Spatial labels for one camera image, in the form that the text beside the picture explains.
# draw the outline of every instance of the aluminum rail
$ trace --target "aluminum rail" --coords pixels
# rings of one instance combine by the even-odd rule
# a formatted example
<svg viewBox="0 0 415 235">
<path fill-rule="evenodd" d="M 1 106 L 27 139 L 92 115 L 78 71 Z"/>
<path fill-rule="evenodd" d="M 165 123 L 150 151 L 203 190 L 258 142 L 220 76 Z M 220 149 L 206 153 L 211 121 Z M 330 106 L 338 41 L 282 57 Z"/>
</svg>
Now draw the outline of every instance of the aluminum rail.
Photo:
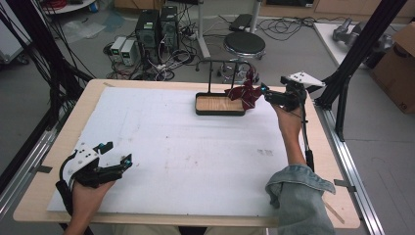
<svg viewBox="0 0 415 235">
<path fill-rule="evenodd" d="M 364 219 L 365 225 L 372 235 L 384 235 L 384 229 L 382 224 L 376 215 L 375 209 L 370 202 L 369 195 L 364 188 L 363 182 L 351 157 L 350 151 L 346 145 L 346 142 L 342 141 L 336 132 L 336 118 L 332 111 L 323 110 L 321 107 L 315 106 L 317 114 L 324 119 L 321 120 L 323 125 L 326 125 L 330 136 L 333 139 L 334 147 L 337 150 L 337 157 L 342 164 L 343 173 L 348 180 L 350 186 L 354 186 L 355 192 L 350 192 L 351 196 L 355 199 L 359 206 L 361 216 Z"/>
</svg>

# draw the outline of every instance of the red object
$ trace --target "red object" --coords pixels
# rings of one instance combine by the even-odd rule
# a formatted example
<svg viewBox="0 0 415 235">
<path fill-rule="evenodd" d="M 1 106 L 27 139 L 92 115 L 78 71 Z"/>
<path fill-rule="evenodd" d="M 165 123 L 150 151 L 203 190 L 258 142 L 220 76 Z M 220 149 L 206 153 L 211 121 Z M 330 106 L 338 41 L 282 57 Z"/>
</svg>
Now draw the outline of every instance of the red object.
<svg viewBox="0 0 415 235">
<path fill-rule="evenodd" d="M 255 101 L 262 95 L 260 87 L 253 87 L 254 68 L 247 71 L 247 79 L 242 86 L 225 90 L 225 94 L 231 99 L 241 98 L 244 110 L 255 108 Z"/>
</svg>

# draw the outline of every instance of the robotic hand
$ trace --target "robotic hand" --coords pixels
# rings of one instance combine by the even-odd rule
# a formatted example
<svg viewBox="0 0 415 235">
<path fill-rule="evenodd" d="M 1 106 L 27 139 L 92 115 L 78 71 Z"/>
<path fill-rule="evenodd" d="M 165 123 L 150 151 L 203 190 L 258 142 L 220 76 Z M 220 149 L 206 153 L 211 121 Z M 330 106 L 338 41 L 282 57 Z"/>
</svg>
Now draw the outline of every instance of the robotic hand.
<svg viewBox="0 0 415 235">
<path fill-rule="evenodd" d="M 286 85 L 286 91 L 284 93 L 272 91 L 264 83 L 261 83 L 260 89 L 267 102 L 283 106 L 287 112 L 305 104 L 307 93 L 304 84 L 325 86 L 324 82 L 317 80 L 303 71 L 289 76 L 281 76 L 281 83 Z"/>
</svg>

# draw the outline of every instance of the computer tower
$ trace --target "computer tower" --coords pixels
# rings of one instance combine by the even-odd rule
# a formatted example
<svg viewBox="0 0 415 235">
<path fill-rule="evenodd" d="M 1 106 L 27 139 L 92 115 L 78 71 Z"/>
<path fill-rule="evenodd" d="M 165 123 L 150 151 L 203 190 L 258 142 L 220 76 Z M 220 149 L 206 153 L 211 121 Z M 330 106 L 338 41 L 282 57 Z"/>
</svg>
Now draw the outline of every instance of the computer tower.
<svg viewBox="0 0 415 235">
<path fill-rule="evenodd" d="M 161 42 L 160 12 L 154 9 L 141 11 L 135 27 L 138 43 L 144 48 L 156 49 Z"/>
<path fill-rule="evenodd" d="M 179 49 L 177 7 L 164 6 L 161 8 L 161 32 L 164 41 L 164 48 L 170 52 Z"/>
<path fill-rule="evenodd" d="M 145 68 L 148 62 L 159 64 L 159 48 L 161 46 L 160 11 L 154 9 L 142 10 L 135 26 L 138 48 Z"/>
</svg>

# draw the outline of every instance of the human hand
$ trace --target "human hand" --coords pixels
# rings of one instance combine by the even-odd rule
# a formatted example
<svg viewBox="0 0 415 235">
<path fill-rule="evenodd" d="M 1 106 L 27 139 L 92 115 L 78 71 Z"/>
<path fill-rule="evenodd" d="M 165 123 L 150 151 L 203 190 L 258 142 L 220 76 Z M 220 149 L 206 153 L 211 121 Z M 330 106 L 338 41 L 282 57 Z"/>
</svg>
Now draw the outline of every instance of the human hand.
<svg viewBox="0 0 415 235">
<path fill-rule="evenodd" d="M 94 214 L 101 206 L 108 190 L 115 184 L 111 181 L 100 185 L 98 188 L 90 188 L 81 185 L 78 182 L 73 183 L 72 203 L 73 213 L 69 227 L 65 230 L 65 235 L 83 234 L 90 223 Z"/>
<path fill-rule="evenodd" d="M 286 112 L 278 105 L 271 105 L 278 116 L 278 126 L 284 139 L 292 141 L 299 139 L 301 131 L 301 110 L 296 108 L 291 112 Z"/>
</svg>

